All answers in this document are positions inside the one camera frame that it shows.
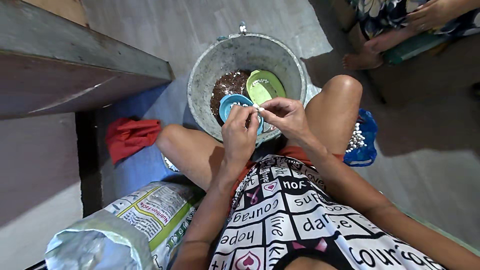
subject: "blue plastic bag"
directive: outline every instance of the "blue plastic bag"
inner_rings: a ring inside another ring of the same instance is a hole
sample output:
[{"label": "blue plastic bag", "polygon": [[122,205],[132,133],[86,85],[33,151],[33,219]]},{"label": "blue plastic bag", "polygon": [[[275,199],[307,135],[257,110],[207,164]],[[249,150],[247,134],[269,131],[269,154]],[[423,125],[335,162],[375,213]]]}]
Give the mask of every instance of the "blue plastic bag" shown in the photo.
[{"label": "blue plastic bag", "polygon": [[357,123],[360,123],[361,134],[365,137],[363,141],[367,146],[345,153],[343,162],[350,167],[365,167],[372,165],[377,157],[377,150],[373,142],[377,137],[378,126],[372,117],[372,113],[364,109],[359,109]]}]

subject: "plastic bag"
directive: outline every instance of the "plastic bag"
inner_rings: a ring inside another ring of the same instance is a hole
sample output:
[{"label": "plastic bag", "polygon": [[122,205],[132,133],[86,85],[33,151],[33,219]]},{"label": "plastic bag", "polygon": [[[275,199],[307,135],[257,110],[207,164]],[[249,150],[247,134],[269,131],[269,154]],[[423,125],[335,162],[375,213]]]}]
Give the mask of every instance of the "plastic bag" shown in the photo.
[{"label": "plastic bag", "polygon": [[375,138],[377,137],[378,126],[372,117],[372,113],[359,109],[357,123],[360,123],[361,134],[365,137],[366,147],[360,147],[346,153],[343,162],[350,167],[365,167],[372,165],[377,157],[375,149]]},{"label": "plastic bag", "polygon": [[196,186],[151,182],[57,233],[47,267],[165,270],[203,195]]}]

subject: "blue dish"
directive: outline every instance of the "blue dish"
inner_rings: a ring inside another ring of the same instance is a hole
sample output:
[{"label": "blue dish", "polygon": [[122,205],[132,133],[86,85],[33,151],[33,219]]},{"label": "blue dish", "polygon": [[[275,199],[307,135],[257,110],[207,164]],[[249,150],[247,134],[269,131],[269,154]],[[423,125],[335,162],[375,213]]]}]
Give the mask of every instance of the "blue dish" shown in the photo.
[{"label": "blue dish", "polygon": [[[220,118],[225,123],[230,114],[230,105],[234,102],[240,102],[240,104],[247,104],[248,106],[252,106],[253,102],[248,99],[244,95],[240,94],[233,94],[233,95],[226,95],[220,100],[220,108],[218,109],[218,113],[220,114]],[[264,129],[264,118],[260,117],[260,123],[258,125],[257,135],[260,135]]]}]

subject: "hand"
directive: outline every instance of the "hand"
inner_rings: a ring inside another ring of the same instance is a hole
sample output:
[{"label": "hand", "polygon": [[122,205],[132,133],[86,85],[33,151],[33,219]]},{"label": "hand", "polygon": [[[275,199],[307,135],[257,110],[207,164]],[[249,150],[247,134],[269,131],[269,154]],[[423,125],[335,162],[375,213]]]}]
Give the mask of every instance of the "hand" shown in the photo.
[{"label": "hand", "polygon": [[463,9],[458,0],[430,0],[407,15],[409,27],[418,31],[440,28],[462,15]]},{"label": "hand", "polygon": [[276,126],[288,139],[298,142],[312,134],[300,101],[278,97],[262,103],[260,107],[265,108],[260,112],[264,120]]},{"label": "hand", "polygon": [[[245,127],[250,117],[248,129]],[[222,126],[224,161],[230,167],[243,168],[255,150],[258,129],[257,110],[254,107],[233,105],[230,115]]]}]

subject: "red shorts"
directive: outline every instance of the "red shorts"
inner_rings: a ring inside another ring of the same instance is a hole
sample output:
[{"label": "red shorts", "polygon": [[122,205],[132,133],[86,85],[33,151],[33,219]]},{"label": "red shorts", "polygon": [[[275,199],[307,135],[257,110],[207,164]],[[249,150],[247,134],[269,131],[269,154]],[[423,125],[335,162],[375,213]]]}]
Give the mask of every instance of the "red shorts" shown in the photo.
[{"label": "red shorts", "polygon": [[[303,149],[299,146],[286,146],[283,149],[281,149],[278,153],[276,153],[278,156],[284,156],[284,157],[290,157],[296,160],[300,160],[303,164],[308,165],[308,166],[313,166],[312,162],[308,159],[307,154]],[[339,160],[343,161],[343,156],[340,154],[333,154],[336,158]],[[235,195],[235,191],[237,190],[237,187],[239,187],[240,183],[242,180],[245,178],[245,176],[248,174],[250,169],[256,164],[256,162],[253,161],[248,161],[243,170],[241,171],[240,175],[238,176],[235,184],[233,185],[232,191],[230,192],[230,201]]]}]

